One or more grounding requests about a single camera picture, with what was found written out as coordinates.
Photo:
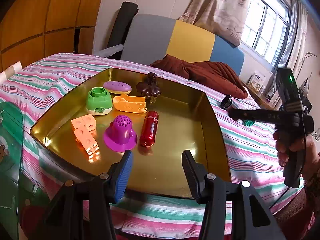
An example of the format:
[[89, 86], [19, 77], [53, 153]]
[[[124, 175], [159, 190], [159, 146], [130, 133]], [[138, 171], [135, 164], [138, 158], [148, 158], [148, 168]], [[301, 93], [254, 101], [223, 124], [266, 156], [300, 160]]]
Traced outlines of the person's right hand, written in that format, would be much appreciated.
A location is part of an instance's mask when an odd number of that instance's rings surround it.
[[273, 138], [276, 140], [276, 150], [278, 152], [278, 162], [280, 166], [285, 167], [289, 160], [289, 156], [287, 155], [288, 149], [292, 152], [297, 152], [303, 150], [304, 146], [306, 146], [306, 159], [302, 177], [305, 181], [308, 181], [318, 172], [319, 153], [317, 152], [316, 144], [312, 136], [308, 135], [306, 139], [297, 139], [289, 147], [284, 144], [284, 139], [279, 131], [275, 131]]

